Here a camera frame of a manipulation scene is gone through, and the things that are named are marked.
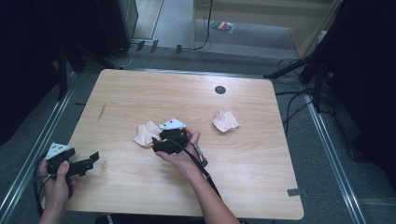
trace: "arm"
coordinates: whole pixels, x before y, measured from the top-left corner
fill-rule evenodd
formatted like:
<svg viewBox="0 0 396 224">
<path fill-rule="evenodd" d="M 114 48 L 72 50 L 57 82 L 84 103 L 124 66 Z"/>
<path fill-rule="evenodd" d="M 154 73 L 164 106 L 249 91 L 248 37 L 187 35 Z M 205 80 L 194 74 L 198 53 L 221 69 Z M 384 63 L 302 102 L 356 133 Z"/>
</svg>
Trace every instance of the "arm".
<svg viewBox="0 0 396 224">
<path fill-rule="evenodd" d="M 45 185 L 46 207 L 40 224 L 44 223 L 62 223 L 64 215 L 69 207 L 68 194 L 69 190 L 66 184 L 66 174 L 69 170 L 69 162 L 64 161 L 58 168 L 56 180 L 50 179 Z M 44 159 L 40 165 L 40 174 L 47 174 L 47 161 Z"/>
<path fill-rule="evenodd" d="M 190 135 L 191 142 L 197 145 L 200 133 L 187 128 L 186 131 Z M 192 145 L 188 145 L 186 149 L 198 158 Z M 165 152 L 158 151 L 156 155 L 174 164 L 181 174 L 189 181 L 198 198 L 206 224 L 239 223 L 238 219 L 233 215 L 219 195 L 212 189 L 197 165 L 186 152 L 181 151 L 177 155 L 168 155 Z"/>
</svg>

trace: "crumpled tissue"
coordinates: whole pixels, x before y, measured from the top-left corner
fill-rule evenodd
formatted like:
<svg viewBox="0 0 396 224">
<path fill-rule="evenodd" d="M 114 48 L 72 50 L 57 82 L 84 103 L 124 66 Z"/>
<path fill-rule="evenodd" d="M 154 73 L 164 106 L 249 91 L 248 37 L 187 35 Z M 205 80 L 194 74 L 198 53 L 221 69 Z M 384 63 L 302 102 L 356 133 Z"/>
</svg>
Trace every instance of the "crumpled tissue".
<svg viewBox="0 0 396 224">
<path fill-rule="evenodd" d="M 233 116 L 233 112 L 231 111 L 224 112 L 220 110 L 212 122 L 221 132 L 224 133 L 235 131 L 239 128 L 239 123 L 236 121 L 236 118 Z"/>
<path fill-rule="evenodd" d="M 154 122 L 149 120 L 145 125 L 139 124 L 134 141 L 142 147 L 152 143 L 151 137 L 159 138 L 161 130 Z"/>
</svg>

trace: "hand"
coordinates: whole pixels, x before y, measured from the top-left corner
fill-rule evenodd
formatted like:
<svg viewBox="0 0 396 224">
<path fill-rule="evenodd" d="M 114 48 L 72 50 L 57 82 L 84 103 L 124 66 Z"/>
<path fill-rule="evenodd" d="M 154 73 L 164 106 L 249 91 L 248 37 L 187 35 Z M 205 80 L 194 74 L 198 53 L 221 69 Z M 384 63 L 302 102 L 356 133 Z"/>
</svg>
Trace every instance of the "hand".
<svg viewBox="0 0 396 224">
<path fill-rule="evenodd" d="M 190 142 L 194 145 L 198 145 L 198 140 L 201 135 L 200 132 L 194 131 L 189 128 L 185 128 L 187 134 L 189 135 Z M 197 152 L 195 151 L 193 145 L 188 144 L 186 149 L 197 159 L 200 160 Z M 190 156 L 183 150 L 176 155 L 169 155 L 163 151 L 157 151 L 155 153 L 157 156 L 161 157 L 164 161 L 169 161 L 176 166 L 176 168 L 181 172 L 181 174 L 191 180 L 196 176 L 203 176 L 202 172 L 199 170 L 197 165 L 192 161 Z"/>
<path fill-rule="evenodd" d="M 69 189 L 66 184 L 66 174 L 69 171 L 69 162 L 64 161 L 58 168 L 56 180 L 49 179 L 44 185 L 46 207 L 40 223 L 62 223 L 64 214 L 69 208 Z M 47 160 L 41 162 L 39 168 L 40 175 L 47 175 Z M 76 182 L 70 178 L 72 189 L 75 188 Z"/>
</svg>

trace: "right hand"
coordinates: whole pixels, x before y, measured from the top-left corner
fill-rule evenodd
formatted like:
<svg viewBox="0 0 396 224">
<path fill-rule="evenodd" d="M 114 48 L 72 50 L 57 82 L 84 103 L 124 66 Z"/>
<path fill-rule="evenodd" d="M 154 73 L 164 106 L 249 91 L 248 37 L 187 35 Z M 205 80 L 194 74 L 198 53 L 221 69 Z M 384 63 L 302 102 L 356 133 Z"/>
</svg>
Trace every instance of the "right hand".
<svg viewBox="0 0 396 224">
<path fill-rule="evenodd" d="M 190 142 L 194 145 L 198 145 L 198 140 L 201 135 L 200 132 L 185 128 L 187 134 L 189 135 Z M 192 144 L 188 144 L 186 149 L 197 159 L 197 152 L 195 151 Z M 169 155 L 163 151 L 157 151 L 155 153 L 157 156 L 161 157 L 164 161 L 168 161 L 176 166 L 180 173 L 187 179 L 195 178 L 196 176 L 202 176 L 202 172 L 199 170 L 198 166 L 190 158 L 190 156 L 183 150 L 176 155 Z"/>
</svg>

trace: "tabletop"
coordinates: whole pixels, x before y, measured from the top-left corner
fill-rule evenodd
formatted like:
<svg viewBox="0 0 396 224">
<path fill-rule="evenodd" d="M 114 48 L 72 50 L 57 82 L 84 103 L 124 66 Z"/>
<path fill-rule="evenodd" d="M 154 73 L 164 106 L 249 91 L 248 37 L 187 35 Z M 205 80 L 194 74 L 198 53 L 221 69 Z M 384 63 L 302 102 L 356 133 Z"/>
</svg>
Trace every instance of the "tabletop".
<svg viewBox="0 0 396 224">
<path fill-rule="evenodd" d="M 232 111 L 239 129 L 220 132 L 212 123 L 220 110 Z M 100 74 L 69 142 L 74 161 L 100 154 L 77 177 L 70 210 L 200 217 L 177 169 L 134 142 L 139 124 L 171 118 L 201 132 L 206 170 L 237 217 L 303 217 L 300 196 L 288 194 L 298 187 L 271 81 L 121 70 Z"/>
</svg>

